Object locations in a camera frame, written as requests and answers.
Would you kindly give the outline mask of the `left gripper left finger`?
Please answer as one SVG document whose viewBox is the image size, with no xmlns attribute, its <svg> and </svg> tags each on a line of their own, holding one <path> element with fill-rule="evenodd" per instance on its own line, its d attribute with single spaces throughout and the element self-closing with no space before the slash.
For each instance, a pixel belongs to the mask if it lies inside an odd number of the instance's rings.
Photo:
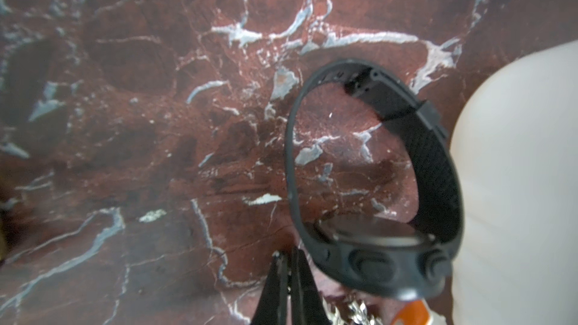
<svg viewBox="0 0 578 325">
<path fill-rule="evenodd" d="M 250 325 L 286 325 L 289 256 L 275 252 Z"/>
</svg>

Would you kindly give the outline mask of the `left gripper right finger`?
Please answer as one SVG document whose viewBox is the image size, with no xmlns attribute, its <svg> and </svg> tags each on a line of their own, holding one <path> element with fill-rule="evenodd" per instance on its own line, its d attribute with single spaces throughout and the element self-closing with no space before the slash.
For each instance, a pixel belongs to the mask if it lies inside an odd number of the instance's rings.
<svg viewBox="0 0 578 325">
<path fill-rule="evenodd" d="M 291 251 L 291 322 L 293 325 L 330 325 L 305 252 Z"/>
</svg>

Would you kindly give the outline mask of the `white plastic storage tray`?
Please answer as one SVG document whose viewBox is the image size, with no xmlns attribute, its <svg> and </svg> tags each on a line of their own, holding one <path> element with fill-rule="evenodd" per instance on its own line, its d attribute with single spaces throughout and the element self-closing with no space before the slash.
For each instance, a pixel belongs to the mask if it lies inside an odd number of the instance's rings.
<svg viewBox="0 0 578 325">
<path fill-rule="evenodd" d="M 577 322 L 577 44 L 516 60 L 472 95 L 451 153 L 465 199 L 456 324 Z"/>
</svg>

